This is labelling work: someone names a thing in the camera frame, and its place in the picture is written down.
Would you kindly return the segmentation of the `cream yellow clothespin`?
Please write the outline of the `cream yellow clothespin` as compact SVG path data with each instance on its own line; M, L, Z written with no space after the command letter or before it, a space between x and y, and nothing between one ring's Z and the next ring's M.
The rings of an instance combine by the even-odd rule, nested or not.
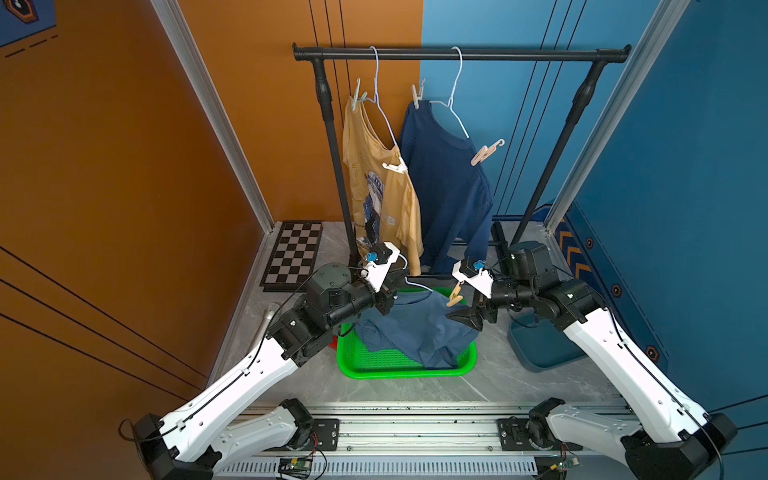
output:
M462 285L463 285L462 282L458 282L455 285L455 287L452 289L452 291L451 291L451 293L450 293L450 295L448 297L448 301L446 303L447 307L451 308L453 306L458 305L459 303L461 303L463 301L463 295L461 294Z

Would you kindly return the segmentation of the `light blue t-shirt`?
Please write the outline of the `light blue t-shirt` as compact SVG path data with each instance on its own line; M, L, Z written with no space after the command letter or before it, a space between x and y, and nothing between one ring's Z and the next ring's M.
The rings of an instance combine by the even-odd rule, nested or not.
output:
M461 306L447 303L437 289L401 292L388 314L363 312L354 331L371 352L397 350L428 370L456 369L478 331L450 319Z

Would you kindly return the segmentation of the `light blue hanger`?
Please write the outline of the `light blue hanger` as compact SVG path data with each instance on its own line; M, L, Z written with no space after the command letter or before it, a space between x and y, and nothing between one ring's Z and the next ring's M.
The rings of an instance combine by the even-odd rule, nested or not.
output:
M433 292L433 289L431 287L424 285L422 283L418 283L410 280L409 278L410 267L409 267L408 259L402 253L398 254L398 259L403 261L403 267L401 268L401 273L402 273L401 279L405 285L410 287L415 287L427 292Z

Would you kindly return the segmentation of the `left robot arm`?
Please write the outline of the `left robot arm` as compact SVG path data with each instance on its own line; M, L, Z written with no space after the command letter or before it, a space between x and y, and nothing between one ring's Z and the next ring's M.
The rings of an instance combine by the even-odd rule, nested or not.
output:
M134 423L131 439L149 476L211 479L256 452L310 446L314 420L296 398L255 419L233 421L329 346L341 326L371 308L387 313L397 293L389 270L376 262L361 269L337 262L322 266L293 305L268 310L252 350L226 374L176 410Z

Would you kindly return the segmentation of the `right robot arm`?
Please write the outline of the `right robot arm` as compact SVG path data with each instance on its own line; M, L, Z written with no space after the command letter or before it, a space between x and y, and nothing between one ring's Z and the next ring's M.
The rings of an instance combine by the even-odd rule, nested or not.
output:
M515 244L507 274L482 260L464 259L451 275L471 286L471 306L453 314L475 329L496 321L501 309L530 308L577 345L621 394L632 421L582 412L551 397L528 413L531 447L548 451L576 444L627 466L638 479L695 479L723 455L737 428L723 413L709 413L679 389L636 345L604 298L558 269L546 245Z

